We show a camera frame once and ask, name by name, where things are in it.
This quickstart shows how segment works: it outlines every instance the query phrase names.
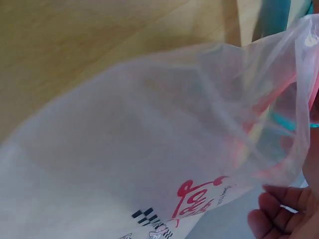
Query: plastic bag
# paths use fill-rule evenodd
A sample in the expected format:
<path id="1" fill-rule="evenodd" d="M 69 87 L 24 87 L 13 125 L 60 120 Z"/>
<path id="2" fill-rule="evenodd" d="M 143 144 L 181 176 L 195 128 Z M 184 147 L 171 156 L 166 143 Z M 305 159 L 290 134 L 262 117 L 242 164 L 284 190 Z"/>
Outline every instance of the plastic bag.
<path id="1" fill-rule="evenodd" d="M 146 56 L 54 100 L 0 149 L 1 236 L 184 238 L 255 185 L 289 184 L 309 147 L 318 24 Z"/>

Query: hand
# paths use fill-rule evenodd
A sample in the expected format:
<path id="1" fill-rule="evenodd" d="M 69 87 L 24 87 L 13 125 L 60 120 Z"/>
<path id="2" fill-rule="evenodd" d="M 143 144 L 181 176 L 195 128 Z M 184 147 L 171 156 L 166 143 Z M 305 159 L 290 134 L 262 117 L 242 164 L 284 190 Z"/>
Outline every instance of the hand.
<path id="1" fill-rule="evenodd" d="M 248 215 L 248 224 L 257 239 L 319 239 L 319 128 L 311 129 L 310 142 L 303 167 L 309 187 L 264 186 L 260 209 Z"/>
<path id="2" fill-rule="evenodd" d="M 264 186 L 259 210 L 248 215 L 257 239 L 319 239 L 318 200 L 310 188 Z M 292 213 L 282 206 L 290 207 Z"/>

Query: wooden surface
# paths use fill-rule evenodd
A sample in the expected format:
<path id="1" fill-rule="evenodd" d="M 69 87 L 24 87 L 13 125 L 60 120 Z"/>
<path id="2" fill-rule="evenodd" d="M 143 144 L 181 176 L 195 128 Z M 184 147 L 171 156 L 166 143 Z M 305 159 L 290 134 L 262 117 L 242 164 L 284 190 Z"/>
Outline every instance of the wooden surface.
<path id="1" fill-rule="evenodd" d="M 292 0 L 289 23 L 310 0 Z M 262 0 L 1 0 L 0 142 L 32 113 L 121 60 L 252 40 Z"/>

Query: printed logo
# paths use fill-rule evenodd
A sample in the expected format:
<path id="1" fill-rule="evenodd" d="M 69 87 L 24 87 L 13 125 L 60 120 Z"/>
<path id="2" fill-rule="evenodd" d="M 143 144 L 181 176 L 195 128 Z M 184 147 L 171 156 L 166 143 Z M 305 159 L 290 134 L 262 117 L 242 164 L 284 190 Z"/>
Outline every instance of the printed logo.
<path id="1" fill-rule="evenodd" d="M 169 221 L 176 220 L 176 228 L 178 228 L 180 219 L 206 212 L 214 200 L 214 198 L 208 199 L 205 196 L 210 189 L 207 186 L 219 186 L 223 183 L 224 178 L 227 178 L 227 176 L 218 177 L 212 182 L 207 182 L 198 186 L 193 186 L 192 180 L 184 182 L 177 191 L 177 195 L 181 199 Z M 219 200 L 222 201 L 224 199 L 226 191 L 227 190 L 225 190 L 222 199 Z"/>

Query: translucent plastic bag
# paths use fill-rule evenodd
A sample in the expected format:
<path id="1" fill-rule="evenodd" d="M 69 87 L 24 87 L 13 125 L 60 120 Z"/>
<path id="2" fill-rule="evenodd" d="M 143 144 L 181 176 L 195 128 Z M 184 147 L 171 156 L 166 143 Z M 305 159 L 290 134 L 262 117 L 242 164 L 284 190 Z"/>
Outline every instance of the translucent plastic bag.
<path id="1" fill-rule="evenodd" d="M 136 59 L 54 100 L 0 149 L 1 237 L 183 238 L 256 184 L 289 184 L 309 147 L 318 25 Z"/>

